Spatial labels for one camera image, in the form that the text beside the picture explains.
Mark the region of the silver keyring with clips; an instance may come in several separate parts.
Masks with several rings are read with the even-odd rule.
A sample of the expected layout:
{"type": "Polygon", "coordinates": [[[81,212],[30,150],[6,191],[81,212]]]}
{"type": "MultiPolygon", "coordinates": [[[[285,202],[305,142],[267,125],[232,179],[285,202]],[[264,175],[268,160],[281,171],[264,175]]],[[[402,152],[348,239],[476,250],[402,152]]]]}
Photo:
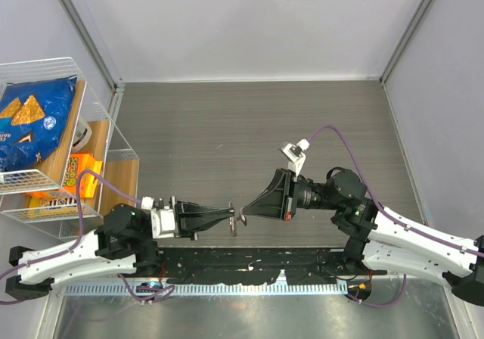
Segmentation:
{"type": "Polygon", "coordinates": [[[234,215],[229,218],[229,228],[230,228],[230,236],[236,237],[237,236],[237,224],[240,223],[244,226],[247,226],[247,218],[244,215],[244,209],[240,208],[237,212],[234,212],[234,215]]]}

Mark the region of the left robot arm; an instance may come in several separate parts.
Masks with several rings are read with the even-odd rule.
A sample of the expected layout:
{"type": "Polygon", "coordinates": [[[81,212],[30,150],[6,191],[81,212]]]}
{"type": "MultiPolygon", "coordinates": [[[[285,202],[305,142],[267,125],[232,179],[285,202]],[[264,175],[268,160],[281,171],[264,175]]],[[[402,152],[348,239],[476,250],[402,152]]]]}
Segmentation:
{"type": "Polygon", "coordinates": [[[207,207],[171,197],[143,197],[140,207],[115,205],[96,229],[44,250],[16,246],[9,252],[12,270],[5,293],[16,301],[44,297],[61,285],[103,275],[160,275],[164,259],[158,241],[197,239],[200,232],[233,219],[233,207],[207,207]]]}

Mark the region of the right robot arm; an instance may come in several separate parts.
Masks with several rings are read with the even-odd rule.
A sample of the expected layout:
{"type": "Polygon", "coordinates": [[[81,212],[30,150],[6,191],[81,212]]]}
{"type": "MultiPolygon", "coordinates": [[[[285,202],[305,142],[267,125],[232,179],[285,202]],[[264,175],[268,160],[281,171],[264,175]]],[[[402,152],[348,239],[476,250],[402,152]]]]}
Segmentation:
{"type": "Polygon", "coordinates": [[[277,169],[268,187],[240,214],[289,221],[297,210],[334,212],[331,222],[349,237],[342,255],[347,272],[411,275],[483,305],[483,238],[458,237],[404,217],[373,198],[350,169],[331,169],[324,183],[277,169]]]}

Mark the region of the wooden shelf board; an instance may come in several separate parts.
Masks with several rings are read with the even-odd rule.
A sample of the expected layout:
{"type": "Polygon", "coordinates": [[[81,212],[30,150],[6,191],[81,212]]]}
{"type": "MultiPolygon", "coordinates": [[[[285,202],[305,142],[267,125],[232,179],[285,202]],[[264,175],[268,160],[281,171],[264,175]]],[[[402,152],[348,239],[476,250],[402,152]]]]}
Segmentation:
{"type": "MultiPolygon", "coordinates": [[[[85,151],[103,162],[101,175],[125,194],[136,196],[138,188],[139,157],[116,124],[110,120],[90,121],[92,136],[85,151]]],[[[83,213],[88,218],[100,219],[116,204],[129,200],[99,184],[95,196],[85,200],[83,213]]]]}

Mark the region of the white round device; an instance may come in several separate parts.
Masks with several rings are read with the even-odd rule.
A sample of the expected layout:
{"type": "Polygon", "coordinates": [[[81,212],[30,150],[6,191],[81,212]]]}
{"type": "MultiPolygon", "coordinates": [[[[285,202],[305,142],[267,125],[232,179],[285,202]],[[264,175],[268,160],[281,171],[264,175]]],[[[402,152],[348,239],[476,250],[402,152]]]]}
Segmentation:
{"type": "Polygon", "coordinates": [[[81,151],[88,144],[91,136],[92,128],[82,116],[79,116],[73,137],[71,152],[78,153],[81,151]]]}

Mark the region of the yellow snack box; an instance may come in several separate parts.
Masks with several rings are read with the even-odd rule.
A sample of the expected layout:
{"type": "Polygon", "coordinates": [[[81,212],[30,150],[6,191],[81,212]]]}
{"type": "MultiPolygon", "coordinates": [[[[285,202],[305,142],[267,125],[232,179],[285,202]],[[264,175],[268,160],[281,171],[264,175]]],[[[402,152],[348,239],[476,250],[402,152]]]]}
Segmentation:
{"type": "Polygon", "coordinates": [[[74,197],[48,197],[32,193],[29,196],[27,217],[39,219],[47,216],[64,216],[77,213],[76,199],[74,197]]]}

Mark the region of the blue chips bag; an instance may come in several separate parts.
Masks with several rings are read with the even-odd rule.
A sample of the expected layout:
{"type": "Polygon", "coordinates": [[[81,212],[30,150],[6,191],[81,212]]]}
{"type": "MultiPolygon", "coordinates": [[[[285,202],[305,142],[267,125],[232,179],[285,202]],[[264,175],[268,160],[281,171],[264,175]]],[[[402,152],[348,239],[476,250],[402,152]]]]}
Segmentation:
{"type": "Polygon", "coordinates": [[[77,76],[9,84],[1,98],[1,171],[26,170],[61,142],[77,76]]]}

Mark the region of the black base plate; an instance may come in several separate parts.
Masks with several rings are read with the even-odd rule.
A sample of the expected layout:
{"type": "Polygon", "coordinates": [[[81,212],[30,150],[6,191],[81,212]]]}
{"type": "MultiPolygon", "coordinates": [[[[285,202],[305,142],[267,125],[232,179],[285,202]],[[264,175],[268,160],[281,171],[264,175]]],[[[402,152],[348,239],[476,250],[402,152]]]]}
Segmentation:
{"type": "Polygon", "coordinates": [[[178,285],[273,285],[282,275],[289,285],[314,285],[369,273],[328,247],[164,247],[160,256],[144,276],[178,285]]]}

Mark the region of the aluminium frame rail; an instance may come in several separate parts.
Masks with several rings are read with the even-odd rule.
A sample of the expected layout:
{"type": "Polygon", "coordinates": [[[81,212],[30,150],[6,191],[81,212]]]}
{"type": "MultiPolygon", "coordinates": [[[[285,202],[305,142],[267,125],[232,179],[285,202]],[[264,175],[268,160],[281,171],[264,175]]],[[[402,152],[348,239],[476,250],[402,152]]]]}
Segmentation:
{"type": "Polygon", "coordinates": [[[58,1],[100,72],[104,83],[114,93],[119,86],[123,86],[123,79],[119,76],[113,58],[97,30],[85,0],[58,1]]]}

